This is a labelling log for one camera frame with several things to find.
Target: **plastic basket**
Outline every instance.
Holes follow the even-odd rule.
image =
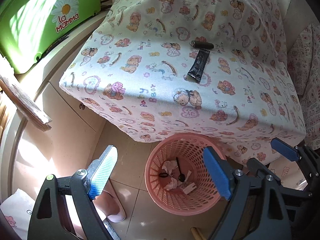
[[[172,135],[155,147],[146,164],[145,181],[151,198],[159,207],[172,214],[191,216],[209,210],[218,202],[220,195],[203,161],[203,150],[207,146],[212,146],[220,158],[226,159],[209,137],[195,133]],[[178,188],[164,190],[168,181],[164,183],[163,178],[158,176],[163,163],[175,160],[176,157],[183,174],[192,171],[188,181],[195,182],[197,186],[188,195]]]

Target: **teddy bear print tablecloth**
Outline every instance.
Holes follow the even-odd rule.
[[[214,44],[201,82],[187,76]],[[305,137],[276,0],[115,0],[60,87],[140,142],[212,137],[239,163]]]

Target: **blue gripper pad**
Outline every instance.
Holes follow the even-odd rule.
[[[297,150],[279,138],[273,138],[270,144],[272,149],[286,157],[289,161],[296,162],[299,160]]]
[[[220,196],[225,197],[226,200],[230,200],[233,191],[233,187],[230,183],[234,181],[234,178],[232,175],[232,168],[229,163],[222,160],[212,147],[206,147],[204,149],[203,160]]]
[[[94,160],[88,167],[86,179],[87,192],[90,200],[99,196],[116,165],[118,151],[113,145],[109,145],[99,159]]]

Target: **green plastic container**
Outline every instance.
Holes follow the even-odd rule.
[[[98,13],[100,0],[10,0],[0,11],[0,52],[25,73],[61,36]]]

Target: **cabinet knob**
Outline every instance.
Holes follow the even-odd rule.
[[[79,108],[80,108],[81,110],[84,110],[84,109],[85,109],[85,105],[84,105],[83,103],[80,103]]]

